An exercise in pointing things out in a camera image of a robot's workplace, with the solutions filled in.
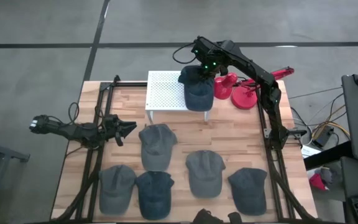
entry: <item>gray floor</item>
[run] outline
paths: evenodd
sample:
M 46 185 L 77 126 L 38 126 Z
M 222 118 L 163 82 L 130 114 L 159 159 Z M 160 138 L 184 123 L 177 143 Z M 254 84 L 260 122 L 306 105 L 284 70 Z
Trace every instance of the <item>gray floor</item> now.
M 91 43 L 103 0 L 0 0 L 0 44 Z M 239 42 L 358 41 L 358 0 L 112 0 L 101 42 L 189 42 L 197 35 Z M 174 49 L 99 49 L 91 80 L 145 80 L 148 70 L 179 70 Z M 358 47 L 243 48 L 266 70 L 285 66 L 288 96 L 341 85 L 358 73 Z M 67 141 L 28 130 L 33 116 L 67 120 L 78 100 L 89 49 L 0 49 L 0 144 L 31 153 L 12 162 L 0 192 L 0 223 L 48 220 Z M 188 52 L 178 55 L 183 60 Z M 334 90 L 290 100 L 308 122 Z M 335 108 L 341 106 L 340 99 Z M 311 122 L 323 121 L 327 107 Z M 346 117 L 338 123 L 347 127 Z M 341 142 L 345 137 L 338 132 Z M 319 216 L 341 222 L 342 204 L 315 192 Z

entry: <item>wooden table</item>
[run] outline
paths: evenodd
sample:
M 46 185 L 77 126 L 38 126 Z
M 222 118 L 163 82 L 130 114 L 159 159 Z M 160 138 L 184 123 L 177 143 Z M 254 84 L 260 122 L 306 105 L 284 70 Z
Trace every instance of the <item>wooden table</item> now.
M 280 110 L 283 125 L 287 128 L 293 128 L 294 123 L 285 85 L 283 81 L 278 81 L 278 83 L 282 91 Z M 81 111 L 77 122 L 92 122 L 99 84 L 100 82 L 84 83 L 79 102 Z M 111 113 L 118 114 L 123 121 L 136 121 L 137 128 L 124 140 L 122 147 L 118 147 L 113 139 L 107 142 L 104 148 L 102 169 L 125 164 L 133 168 L 138 176 L 145 172 L 140 158 L 140 140 L 138 137 L 139 131 L 148 124 L 145 113 L 145 97 L 146 87 L 114 89 Z M 230 100 L 215 99 L 208 122 L 204 122 L 203 113 L 181 111 L 155 112 L 154 123 L 167 124 L 178 138 L 178 144 L 173 148 L 170 166 L 166 171 L 172 175 L 172 179 L 175 181 L 172 187 L 172 208 L 169 216 L 161 222 L 190 222 L 202 208 L 211 211 L 215 217 L 228 222 L 227 215 L 236 211 L 236 208 L 227 177 L 242 167 L 259 168 L 269 172 L 257 107 L 251 110 L 239 110 Z M 288 140 L 288 142 L 294 143 L 295 140 Z M 68 146 L 68 152 L 78 147 L 79 143 L 71 142 Z M 185 159 L 189 153 L 198 150 L 212 150 L 219 153 L 226 165 L 226 169 L 223 171 L 222 192 L 214 199 L 197 199 L 190 192 Z M 283 149 L 283 156 L 291 191 L 302 206 L 311 215 L 317 217 L 300 147 L 296 144 L 287 144 Z M 65 160 L 51 218 L 56 218 L 62 214 L 79 191 L 85 159 L 86 149 L 83 149 L 71 154 Z M 266 214 L 256 217 L 242 215 L 243 222 L 277 221 L 269 176 L 265 181 L 265 193 L 267 199 Z M 89 197 L 90 190 L 85 198 L 84 216 L 88 211 Z M 280 198 L 285 211 L 283 194 L 280 194 Z M 97 199 L 93 221 L 147 222 L 140 214 L 137 188 L 134 187 L 127 212 L 120 217 L 103 215 L 99 210 Z

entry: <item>baseball cap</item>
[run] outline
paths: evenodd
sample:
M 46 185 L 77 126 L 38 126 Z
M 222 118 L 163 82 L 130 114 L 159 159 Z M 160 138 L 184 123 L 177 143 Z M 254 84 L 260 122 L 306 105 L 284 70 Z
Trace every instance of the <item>baseball cap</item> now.
M 186 107 L 192 111 L 209 111 L 214 102 L 214 78 L 201 78 L 199 65 L 184 67 L 178 81 L 185 86 Z
M 171 187 L 175 182 L 166 172 L 147 171 L 136 178 L 139 207 L 143 218 L 163 219 L 171 211 Z
M 222 191 L 222 171 L 226 168 L 222 157 L 213 151 L 190 153 L 186 158 L 190 190 L 199 198 L 212 198 Z
M 177 137 L 166 124 L 155 124 L 139 132 L 142 141 L 142 164 L 145 170 L 164 171 L 168 168 L 172 147 Z
M 234 204 L 245 215 L 263 215 L 266 212 L 265 179 L 261 169 L 242 168 L 229 177 Z
M 135 179 L 135 172 L 125 165 L 113 166 L 100 171 L 100 211 L 107 215 L 125 213 L 131 201 Z

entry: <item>cap brim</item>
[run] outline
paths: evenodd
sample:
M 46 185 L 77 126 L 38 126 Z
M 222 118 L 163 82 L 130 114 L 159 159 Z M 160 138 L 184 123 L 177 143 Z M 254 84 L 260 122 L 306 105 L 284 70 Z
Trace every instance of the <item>cap brim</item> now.
M 139 194 L 139 208 L 143 218 L 147 220 L 160 220 L 167 217 L 171 211 L 171 190 L 156 202 L 151 202 L 147 197 Z
M 122 215 L 128 209 L 131 201 L 132 188 L 117 196 L 111 196 L 101 192 L 99 197 L 99 208 L 106 215 Z
M 245 194 L 243 190 L 232 187 L 234 204 L 244 215 L 263 215 L 266 212 L 266 195 L 262 190 L 259 194 Z
M 222 173 L 212 180 L 199 180 L 189 171 L 189 185 L 191 193 L 198 198 L 213 198 L 222 191 Z
M 185 103 L 191 111 L 209 111 L 214 103 L 214 93 L 211 91 L 207 95 L 197 96 L 191 94 L 188 85 L 185 85 Z
M 151 155 L 145 150 L 145 147 L 142 146 L 141 152 L 143 168 L 147 171 L 165 171 L 171 161 L 172 149 L 162 155 Z

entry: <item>white perforated platform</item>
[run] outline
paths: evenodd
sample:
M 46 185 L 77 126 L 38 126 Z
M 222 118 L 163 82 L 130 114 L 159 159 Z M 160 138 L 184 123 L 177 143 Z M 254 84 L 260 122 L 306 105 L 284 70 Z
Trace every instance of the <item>white perforated platform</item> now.
M 149 71 L 145 110 L 151 123 L 153 111 L 188 111 L 179 75 L 180 71 Z M 208 115 L 209 111 L 204 112 L 204 121 Z

